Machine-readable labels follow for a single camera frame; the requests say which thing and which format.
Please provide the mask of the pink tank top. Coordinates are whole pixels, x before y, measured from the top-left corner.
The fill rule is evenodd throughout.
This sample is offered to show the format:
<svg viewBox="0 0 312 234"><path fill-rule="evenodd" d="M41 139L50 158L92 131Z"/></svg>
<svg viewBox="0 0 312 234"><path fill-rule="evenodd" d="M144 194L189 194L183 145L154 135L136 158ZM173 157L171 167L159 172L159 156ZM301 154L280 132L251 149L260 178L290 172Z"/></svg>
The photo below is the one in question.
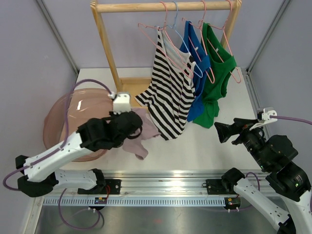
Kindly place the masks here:
<svg viewBox="0 0 312 234"><path fill-rule="evenodd" d="M134 154L139 160L144 160L148 155L147 149L142 145L142 141L148 140L160 135L158 128L148 118L147 110L143 108L133 108L136 114L142 119L142 130L137 130L135 135L140 134L135 139L125 139L122 145L122 149L126 152Z"/></svg>

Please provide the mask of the black white striped tank top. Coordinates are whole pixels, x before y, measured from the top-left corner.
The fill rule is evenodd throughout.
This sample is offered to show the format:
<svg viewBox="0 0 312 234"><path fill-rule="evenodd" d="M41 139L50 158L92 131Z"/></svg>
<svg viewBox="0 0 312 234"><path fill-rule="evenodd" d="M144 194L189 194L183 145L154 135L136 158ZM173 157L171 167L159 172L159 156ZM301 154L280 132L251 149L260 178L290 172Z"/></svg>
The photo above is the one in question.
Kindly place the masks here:
<svg viewBox="0 0 312 234"><path fill-rule="evenodd" d="M195 99L193 81L171 65L162 49L163 41L157 32L157 44L151 82L148 88L136 95L141 106L146 106L153 123L165 140L180 136L187 122L188 113ZM181 52L188 67L194 72L196 62L190 53Z"/></svg>

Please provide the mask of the green tank top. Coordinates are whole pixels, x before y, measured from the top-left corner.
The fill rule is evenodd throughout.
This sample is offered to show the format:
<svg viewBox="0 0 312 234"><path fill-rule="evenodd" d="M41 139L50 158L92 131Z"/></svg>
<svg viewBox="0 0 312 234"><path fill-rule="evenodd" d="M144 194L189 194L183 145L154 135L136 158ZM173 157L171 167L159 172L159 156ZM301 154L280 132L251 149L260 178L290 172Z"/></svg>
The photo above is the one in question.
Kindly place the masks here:
<svg viewBox="0 0 312 234"><path fill-rule="evenodd" d="M210 128L214 124L214 118L219 114L218 100L227 94L227 85L231 77L231 72L236 67L234 56L223 48L220 41L208 23L203 24L202 28L204 45L207 50L211 70L209 75L214 75L215 82L205 81L203 92L200 97L203 104L203 113L193 120L193 123L204 128Z"/></svg>

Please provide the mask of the blue tank top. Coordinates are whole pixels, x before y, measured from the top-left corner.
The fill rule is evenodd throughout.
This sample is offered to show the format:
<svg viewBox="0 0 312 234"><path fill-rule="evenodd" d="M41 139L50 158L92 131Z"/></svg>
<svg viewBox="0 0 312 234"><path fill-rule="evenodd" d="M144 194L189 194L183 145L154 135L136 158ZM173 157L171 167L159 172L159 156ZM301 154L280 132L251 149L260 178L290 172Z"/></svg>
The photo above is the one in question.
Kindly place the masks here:
<svg viewBox="0 0 312 234"><path fill-rule="evenodd" d="M207 79L205 70L209 71L211 66L209 56L205 54L194 28L190 23L191 22L188 20L185 22L183 42L180 46L180 51L184 53L190 52L196 62L196 65L194 66L194 77L192 79L195 88L195 99L192 102L188 113L188 122L194 121L204 111L202 93Z"/></svg>

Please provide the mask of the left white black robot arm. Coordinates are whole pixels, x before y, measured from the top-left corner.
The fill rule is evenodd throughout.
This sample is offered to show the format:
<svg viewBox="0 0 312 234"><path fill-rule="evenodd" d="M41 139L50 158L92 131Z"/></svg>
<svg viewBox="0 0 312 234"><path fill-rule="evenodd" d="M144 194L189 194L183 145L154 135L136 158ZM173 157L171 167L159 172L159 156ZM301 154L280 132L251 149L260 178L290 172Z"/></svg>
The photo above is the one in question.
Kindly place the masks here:
<svg viewBox="0 0 312 234"><path fill-rule="evenodd" d="M133 111L92 118L49 150L33 157L16 157L16 168L23 174L18 189L29 197L44 196L54 189L73 188L83 195L108 191L100 169L65 171L61 167L96 151L120 147L125 139L137 138L142 125L141 117Z"/></svg>

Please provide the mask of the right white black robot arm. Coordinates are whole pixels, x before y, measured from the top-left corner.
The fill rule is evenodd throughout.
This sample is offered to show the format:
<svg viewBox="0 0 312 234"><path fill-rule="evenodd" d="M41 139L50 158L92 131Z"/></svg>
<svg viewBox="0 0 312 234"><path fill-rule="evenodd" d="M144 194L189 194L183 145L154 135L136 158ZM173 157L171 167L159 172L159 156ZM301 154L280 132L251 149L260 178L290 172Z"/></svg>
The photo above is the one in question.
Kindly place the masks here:
<svg viewBox="0 0 312 234"><path fill-rule="evenodd" d="M233 145L243 144L253 159L268 173L266 180L280 195L287 210L276 206L257 190L237 168L228 170L221 177L221 187L226 193L235 192L243 196L274 227L279 234L310 234L312 232L312 186L305 171L293 159L298 151L284 135L264 138L263 126L266 120L234 118L232 125L215 122L219 141L226 142L231 136L237 139Z"/></svg>

